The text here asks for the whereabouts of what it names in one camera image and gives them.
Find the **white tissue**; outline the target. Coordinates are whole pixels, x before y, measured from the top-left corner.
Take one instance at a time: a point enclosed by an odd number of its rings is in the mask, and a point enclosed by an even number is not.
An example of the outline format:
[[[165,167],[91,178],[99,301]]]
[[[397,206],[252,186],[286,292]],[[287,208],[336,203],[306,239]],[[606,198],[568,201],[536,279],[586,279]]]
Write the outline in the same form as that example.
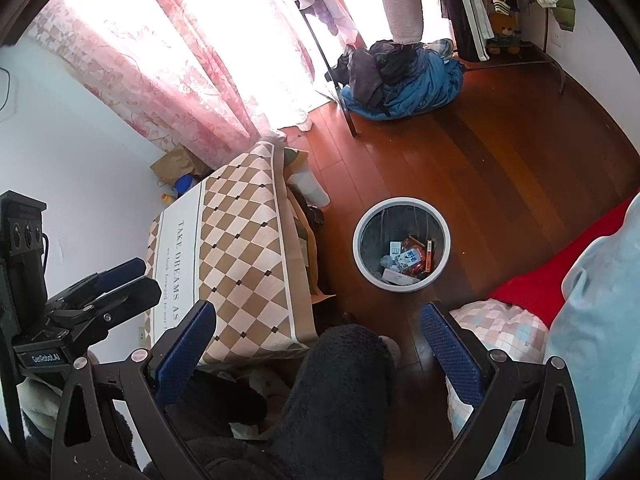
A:
[[[385,255],[381,258],[380,263],[383,268],[388,269],[395,265],[395,260],[391,256]]]

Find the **white grey long box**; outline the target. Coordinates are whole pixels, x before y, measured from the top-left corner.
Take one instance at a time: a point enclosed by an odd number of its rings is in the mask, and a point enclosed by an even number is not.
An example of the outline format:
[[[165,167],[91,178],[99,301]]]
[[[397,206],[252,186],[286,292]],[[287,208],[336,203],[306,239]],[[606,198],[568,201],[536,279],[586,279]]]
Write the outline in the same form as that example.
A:
[[[396,286],[410,286],[419,283],[417,278],[408,274],[402,274],[393,269],[385,269],[382,274],[382,279]]]

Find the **yellow box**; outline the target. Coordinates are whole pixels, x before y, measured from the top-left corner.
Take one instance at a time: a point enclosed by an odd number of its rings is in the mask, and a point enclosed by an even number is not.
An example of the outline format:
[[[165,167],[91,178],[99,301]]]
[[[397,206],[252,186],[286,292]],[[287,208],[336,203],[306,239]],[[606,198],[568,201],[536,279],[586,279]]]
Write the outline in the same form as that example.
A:
[[[433,240],[429,239],[425,243],[424,271],[431,274],[433,271]]]

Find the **blue white milk carton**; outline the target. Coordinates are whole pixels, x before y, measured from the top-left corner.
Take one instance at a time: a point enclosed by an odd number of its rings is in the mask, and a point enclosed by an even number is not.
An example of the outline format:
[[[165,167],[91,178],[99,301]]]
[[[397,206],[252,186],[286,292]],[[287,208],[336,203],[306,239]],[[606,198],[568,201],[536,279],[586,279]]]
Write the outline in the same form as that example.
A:
[[[423,252],[417,247],[411,247],[404,250],[396,258],[396,264],[402,272],[408,271],[416,266],[420,266],[422,262]]]

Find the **white medicine box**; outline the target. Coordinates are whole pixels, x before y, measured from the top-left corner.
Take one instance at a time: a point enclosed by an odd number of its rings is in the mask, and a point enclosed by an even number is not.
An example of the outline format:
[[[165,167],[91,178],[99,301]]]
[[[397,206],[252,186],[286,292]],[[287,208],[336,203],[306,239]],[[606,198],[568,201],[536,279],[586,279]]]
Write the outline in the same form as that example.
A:
[[[396,256],[401,253],[401,242],[390,242],[390,255]]]

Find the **white round trash bin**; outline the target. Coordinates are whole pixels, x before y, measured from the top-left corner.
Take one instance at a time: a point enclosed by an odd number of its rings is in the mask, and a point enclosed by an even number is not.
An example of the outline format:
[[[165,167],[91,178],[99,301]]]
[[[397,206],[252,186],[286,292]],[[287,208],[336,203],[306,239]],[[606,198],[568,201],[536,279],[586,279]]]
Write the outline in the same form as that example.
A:
[[[394,197],[358,221],[352,255],[362,276],[388,292],[417,292],[435,283],[451,254],[444,216],[413,197]]]

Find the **orange bottle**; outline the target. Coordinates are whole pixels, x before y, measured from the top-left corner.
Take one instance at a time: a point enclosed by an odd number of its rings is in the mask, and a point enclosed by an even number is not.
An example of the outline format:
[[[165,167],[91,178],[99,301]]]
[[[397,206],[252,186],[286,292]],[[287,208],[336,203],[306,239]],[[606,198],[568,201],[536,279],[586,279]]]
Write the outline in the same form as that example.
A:
[[[177,200],[176,196],[173,196],[171,194],[167,194],[167,193],[163,193],[160,198],[162,199],[162,201],[166,204],[166,205],[171,205],[173,203],[175,203],[175,201]]]

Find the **pink checkered pillow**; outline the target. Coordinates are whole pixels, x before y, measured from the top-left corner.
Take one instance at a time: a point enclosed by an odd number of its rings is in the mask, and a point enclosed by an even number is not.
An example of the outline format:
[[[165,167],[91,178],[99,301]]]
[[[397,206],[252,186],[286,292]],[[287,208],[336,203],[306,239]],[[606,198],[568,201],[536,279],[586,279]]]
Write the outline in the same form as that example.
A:
[[[513,361],[540,364],[548,338],[548,328],[540,318],[518,306],[495,299],[475,301],[451,311],[458,324],[470,330],[487,350],[500,349]],[[514,435],[525,402],[513,402],[500,434],[477,479],[493,474],[500,466]]]

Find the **light blue quilt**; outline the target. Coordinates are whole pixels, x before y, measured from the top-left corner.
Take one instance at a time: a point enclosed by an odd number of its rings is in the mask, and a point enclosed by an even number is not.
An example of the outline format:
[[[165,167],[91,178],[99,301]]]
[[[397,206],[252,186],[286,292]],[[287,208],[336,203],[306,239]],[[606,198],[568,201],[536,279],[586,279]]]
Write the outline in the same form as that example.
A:
[[[639,421],[639,200],[622,226],[594,240],[562,281],[564,304],[546,356],[559,356],[574,385],[586,477],[612,465]]]

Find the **blue lid jar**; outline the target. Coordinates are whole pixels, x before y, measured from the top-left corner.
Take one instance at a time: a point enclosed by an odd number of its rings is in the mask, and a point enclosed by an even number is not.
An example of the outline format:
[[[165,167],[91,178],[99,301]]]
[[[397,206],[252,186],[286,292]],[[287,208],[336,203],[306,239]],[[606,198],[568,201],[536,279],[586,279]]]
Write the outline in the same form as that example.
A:
[[[191,188],[194,188],[198,182],[200,182],[200,180],[198,180],[197,177],[192,176],[192,174],[184,174],[176,180],[174,190],[178,196],[183,196],[183,194],[186,194],[186,192]]]

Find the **checkered tablecloth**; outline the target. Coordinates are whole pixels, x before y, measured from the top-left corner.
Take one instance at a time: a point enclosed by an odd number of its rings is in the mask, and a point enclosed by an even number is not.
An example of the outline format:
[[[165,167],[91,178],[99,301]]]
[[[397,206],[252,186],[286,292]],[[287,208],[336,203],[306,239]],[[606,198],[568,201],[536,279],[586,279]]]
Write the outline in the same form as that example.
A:
[[[216,313],[204,365],[296,359],[314,345],[317,245],[286,183],[305,158],[261,140],[152,222],[146,266],[160,302],[145,313],[145,348],[200,300]]]

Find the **brown paper bag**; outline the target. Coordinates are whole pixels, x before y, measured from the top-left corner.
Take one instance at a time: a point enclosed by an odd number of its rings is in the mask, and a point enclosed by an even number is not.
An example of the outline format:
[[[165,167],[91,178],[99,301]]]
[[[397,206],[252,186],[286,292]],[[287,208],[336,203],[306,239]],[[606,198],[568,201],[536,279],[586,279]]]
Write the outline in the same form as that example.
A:
[[[163,184],[174,186],[187,174],[202,180],[213,172],[206,162],[182,145],[178,145],[151,165],[151,170]]]

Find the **red blanket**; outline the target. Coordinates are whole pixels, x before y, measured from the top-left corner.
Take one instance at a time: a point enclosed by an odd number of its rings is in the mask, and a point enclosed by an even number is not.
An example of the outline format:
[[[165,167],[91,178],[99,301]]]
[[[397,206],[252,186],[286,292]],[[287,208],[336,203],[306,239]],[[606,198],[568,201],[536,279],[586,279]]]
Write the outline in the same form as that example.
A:
[[[561,285],[570,267],[590,243],[601,236],[614,234],[622,226],[631,201],[632,197],[628,197],[588,226],[546,263],[533,271],[514,276],[493,290],[488,297],[518,306],[536,315],[550,328],[564,304]]]

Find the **black fuzzy trouser leg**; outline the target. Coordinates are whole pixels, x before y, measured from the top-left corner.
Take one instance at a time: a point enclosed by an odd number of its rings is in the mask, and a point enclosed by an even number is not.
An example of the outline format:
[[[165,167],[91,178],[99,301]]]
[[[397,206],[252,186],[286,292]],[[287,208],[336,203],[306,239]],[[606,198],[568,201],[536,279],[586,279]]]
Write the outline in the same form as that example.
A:
[[[209,479],[381,479],[395,370],[380,336],[337,326],[305,356],[264,438],[239,440],[230,426],[262,422],[266,398],[201,370],[167,417]]]

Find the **pink floral curtain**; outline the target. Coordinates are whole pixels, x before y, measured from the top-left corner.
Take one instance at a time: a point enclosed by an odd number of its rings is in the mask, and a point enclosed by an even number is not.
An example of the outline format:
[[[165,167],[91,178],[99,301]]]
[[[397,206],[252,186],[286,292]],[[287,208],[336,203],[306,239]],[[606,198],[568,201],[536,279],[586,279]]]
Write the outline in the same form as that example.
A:
[[[290,0],[50,0],[27,36],[146,140],[218,167],[310,127],[303,32]]]

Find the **blue clothes pile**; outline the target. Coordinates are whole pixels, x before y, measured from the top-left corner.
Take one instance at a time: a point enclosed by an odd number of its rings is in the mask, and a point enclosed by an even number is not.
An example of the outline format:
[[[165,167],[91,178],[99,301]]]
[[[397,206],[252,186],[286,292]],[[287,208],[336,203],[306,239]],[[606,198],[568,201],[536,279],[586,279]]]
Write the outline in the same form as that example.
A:
[[[462,90],[464,65],[452,41],[396,44],[380,40],[367,49],[347,47],[326,72],[348,110],[384,122],[448,105]]]

